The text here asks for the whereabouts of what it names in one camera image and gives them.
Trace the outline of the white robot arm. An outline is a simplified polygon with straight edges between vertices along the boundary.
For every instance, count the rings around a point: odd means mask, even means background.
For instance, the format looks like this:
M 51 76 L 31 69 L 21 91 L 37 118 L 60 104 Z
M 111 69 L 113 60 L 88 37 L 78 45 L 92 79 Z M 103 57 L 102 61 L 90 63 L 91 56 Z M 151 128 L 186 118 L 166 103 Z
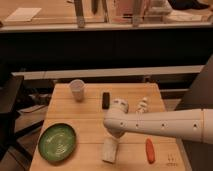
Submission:
M 145 114 L 127 114 L 127 110 L 123 99 L 115 99 L 104 115 L 103 125 L 116 138 L 131 132 L 213 144 L 213 109 Z

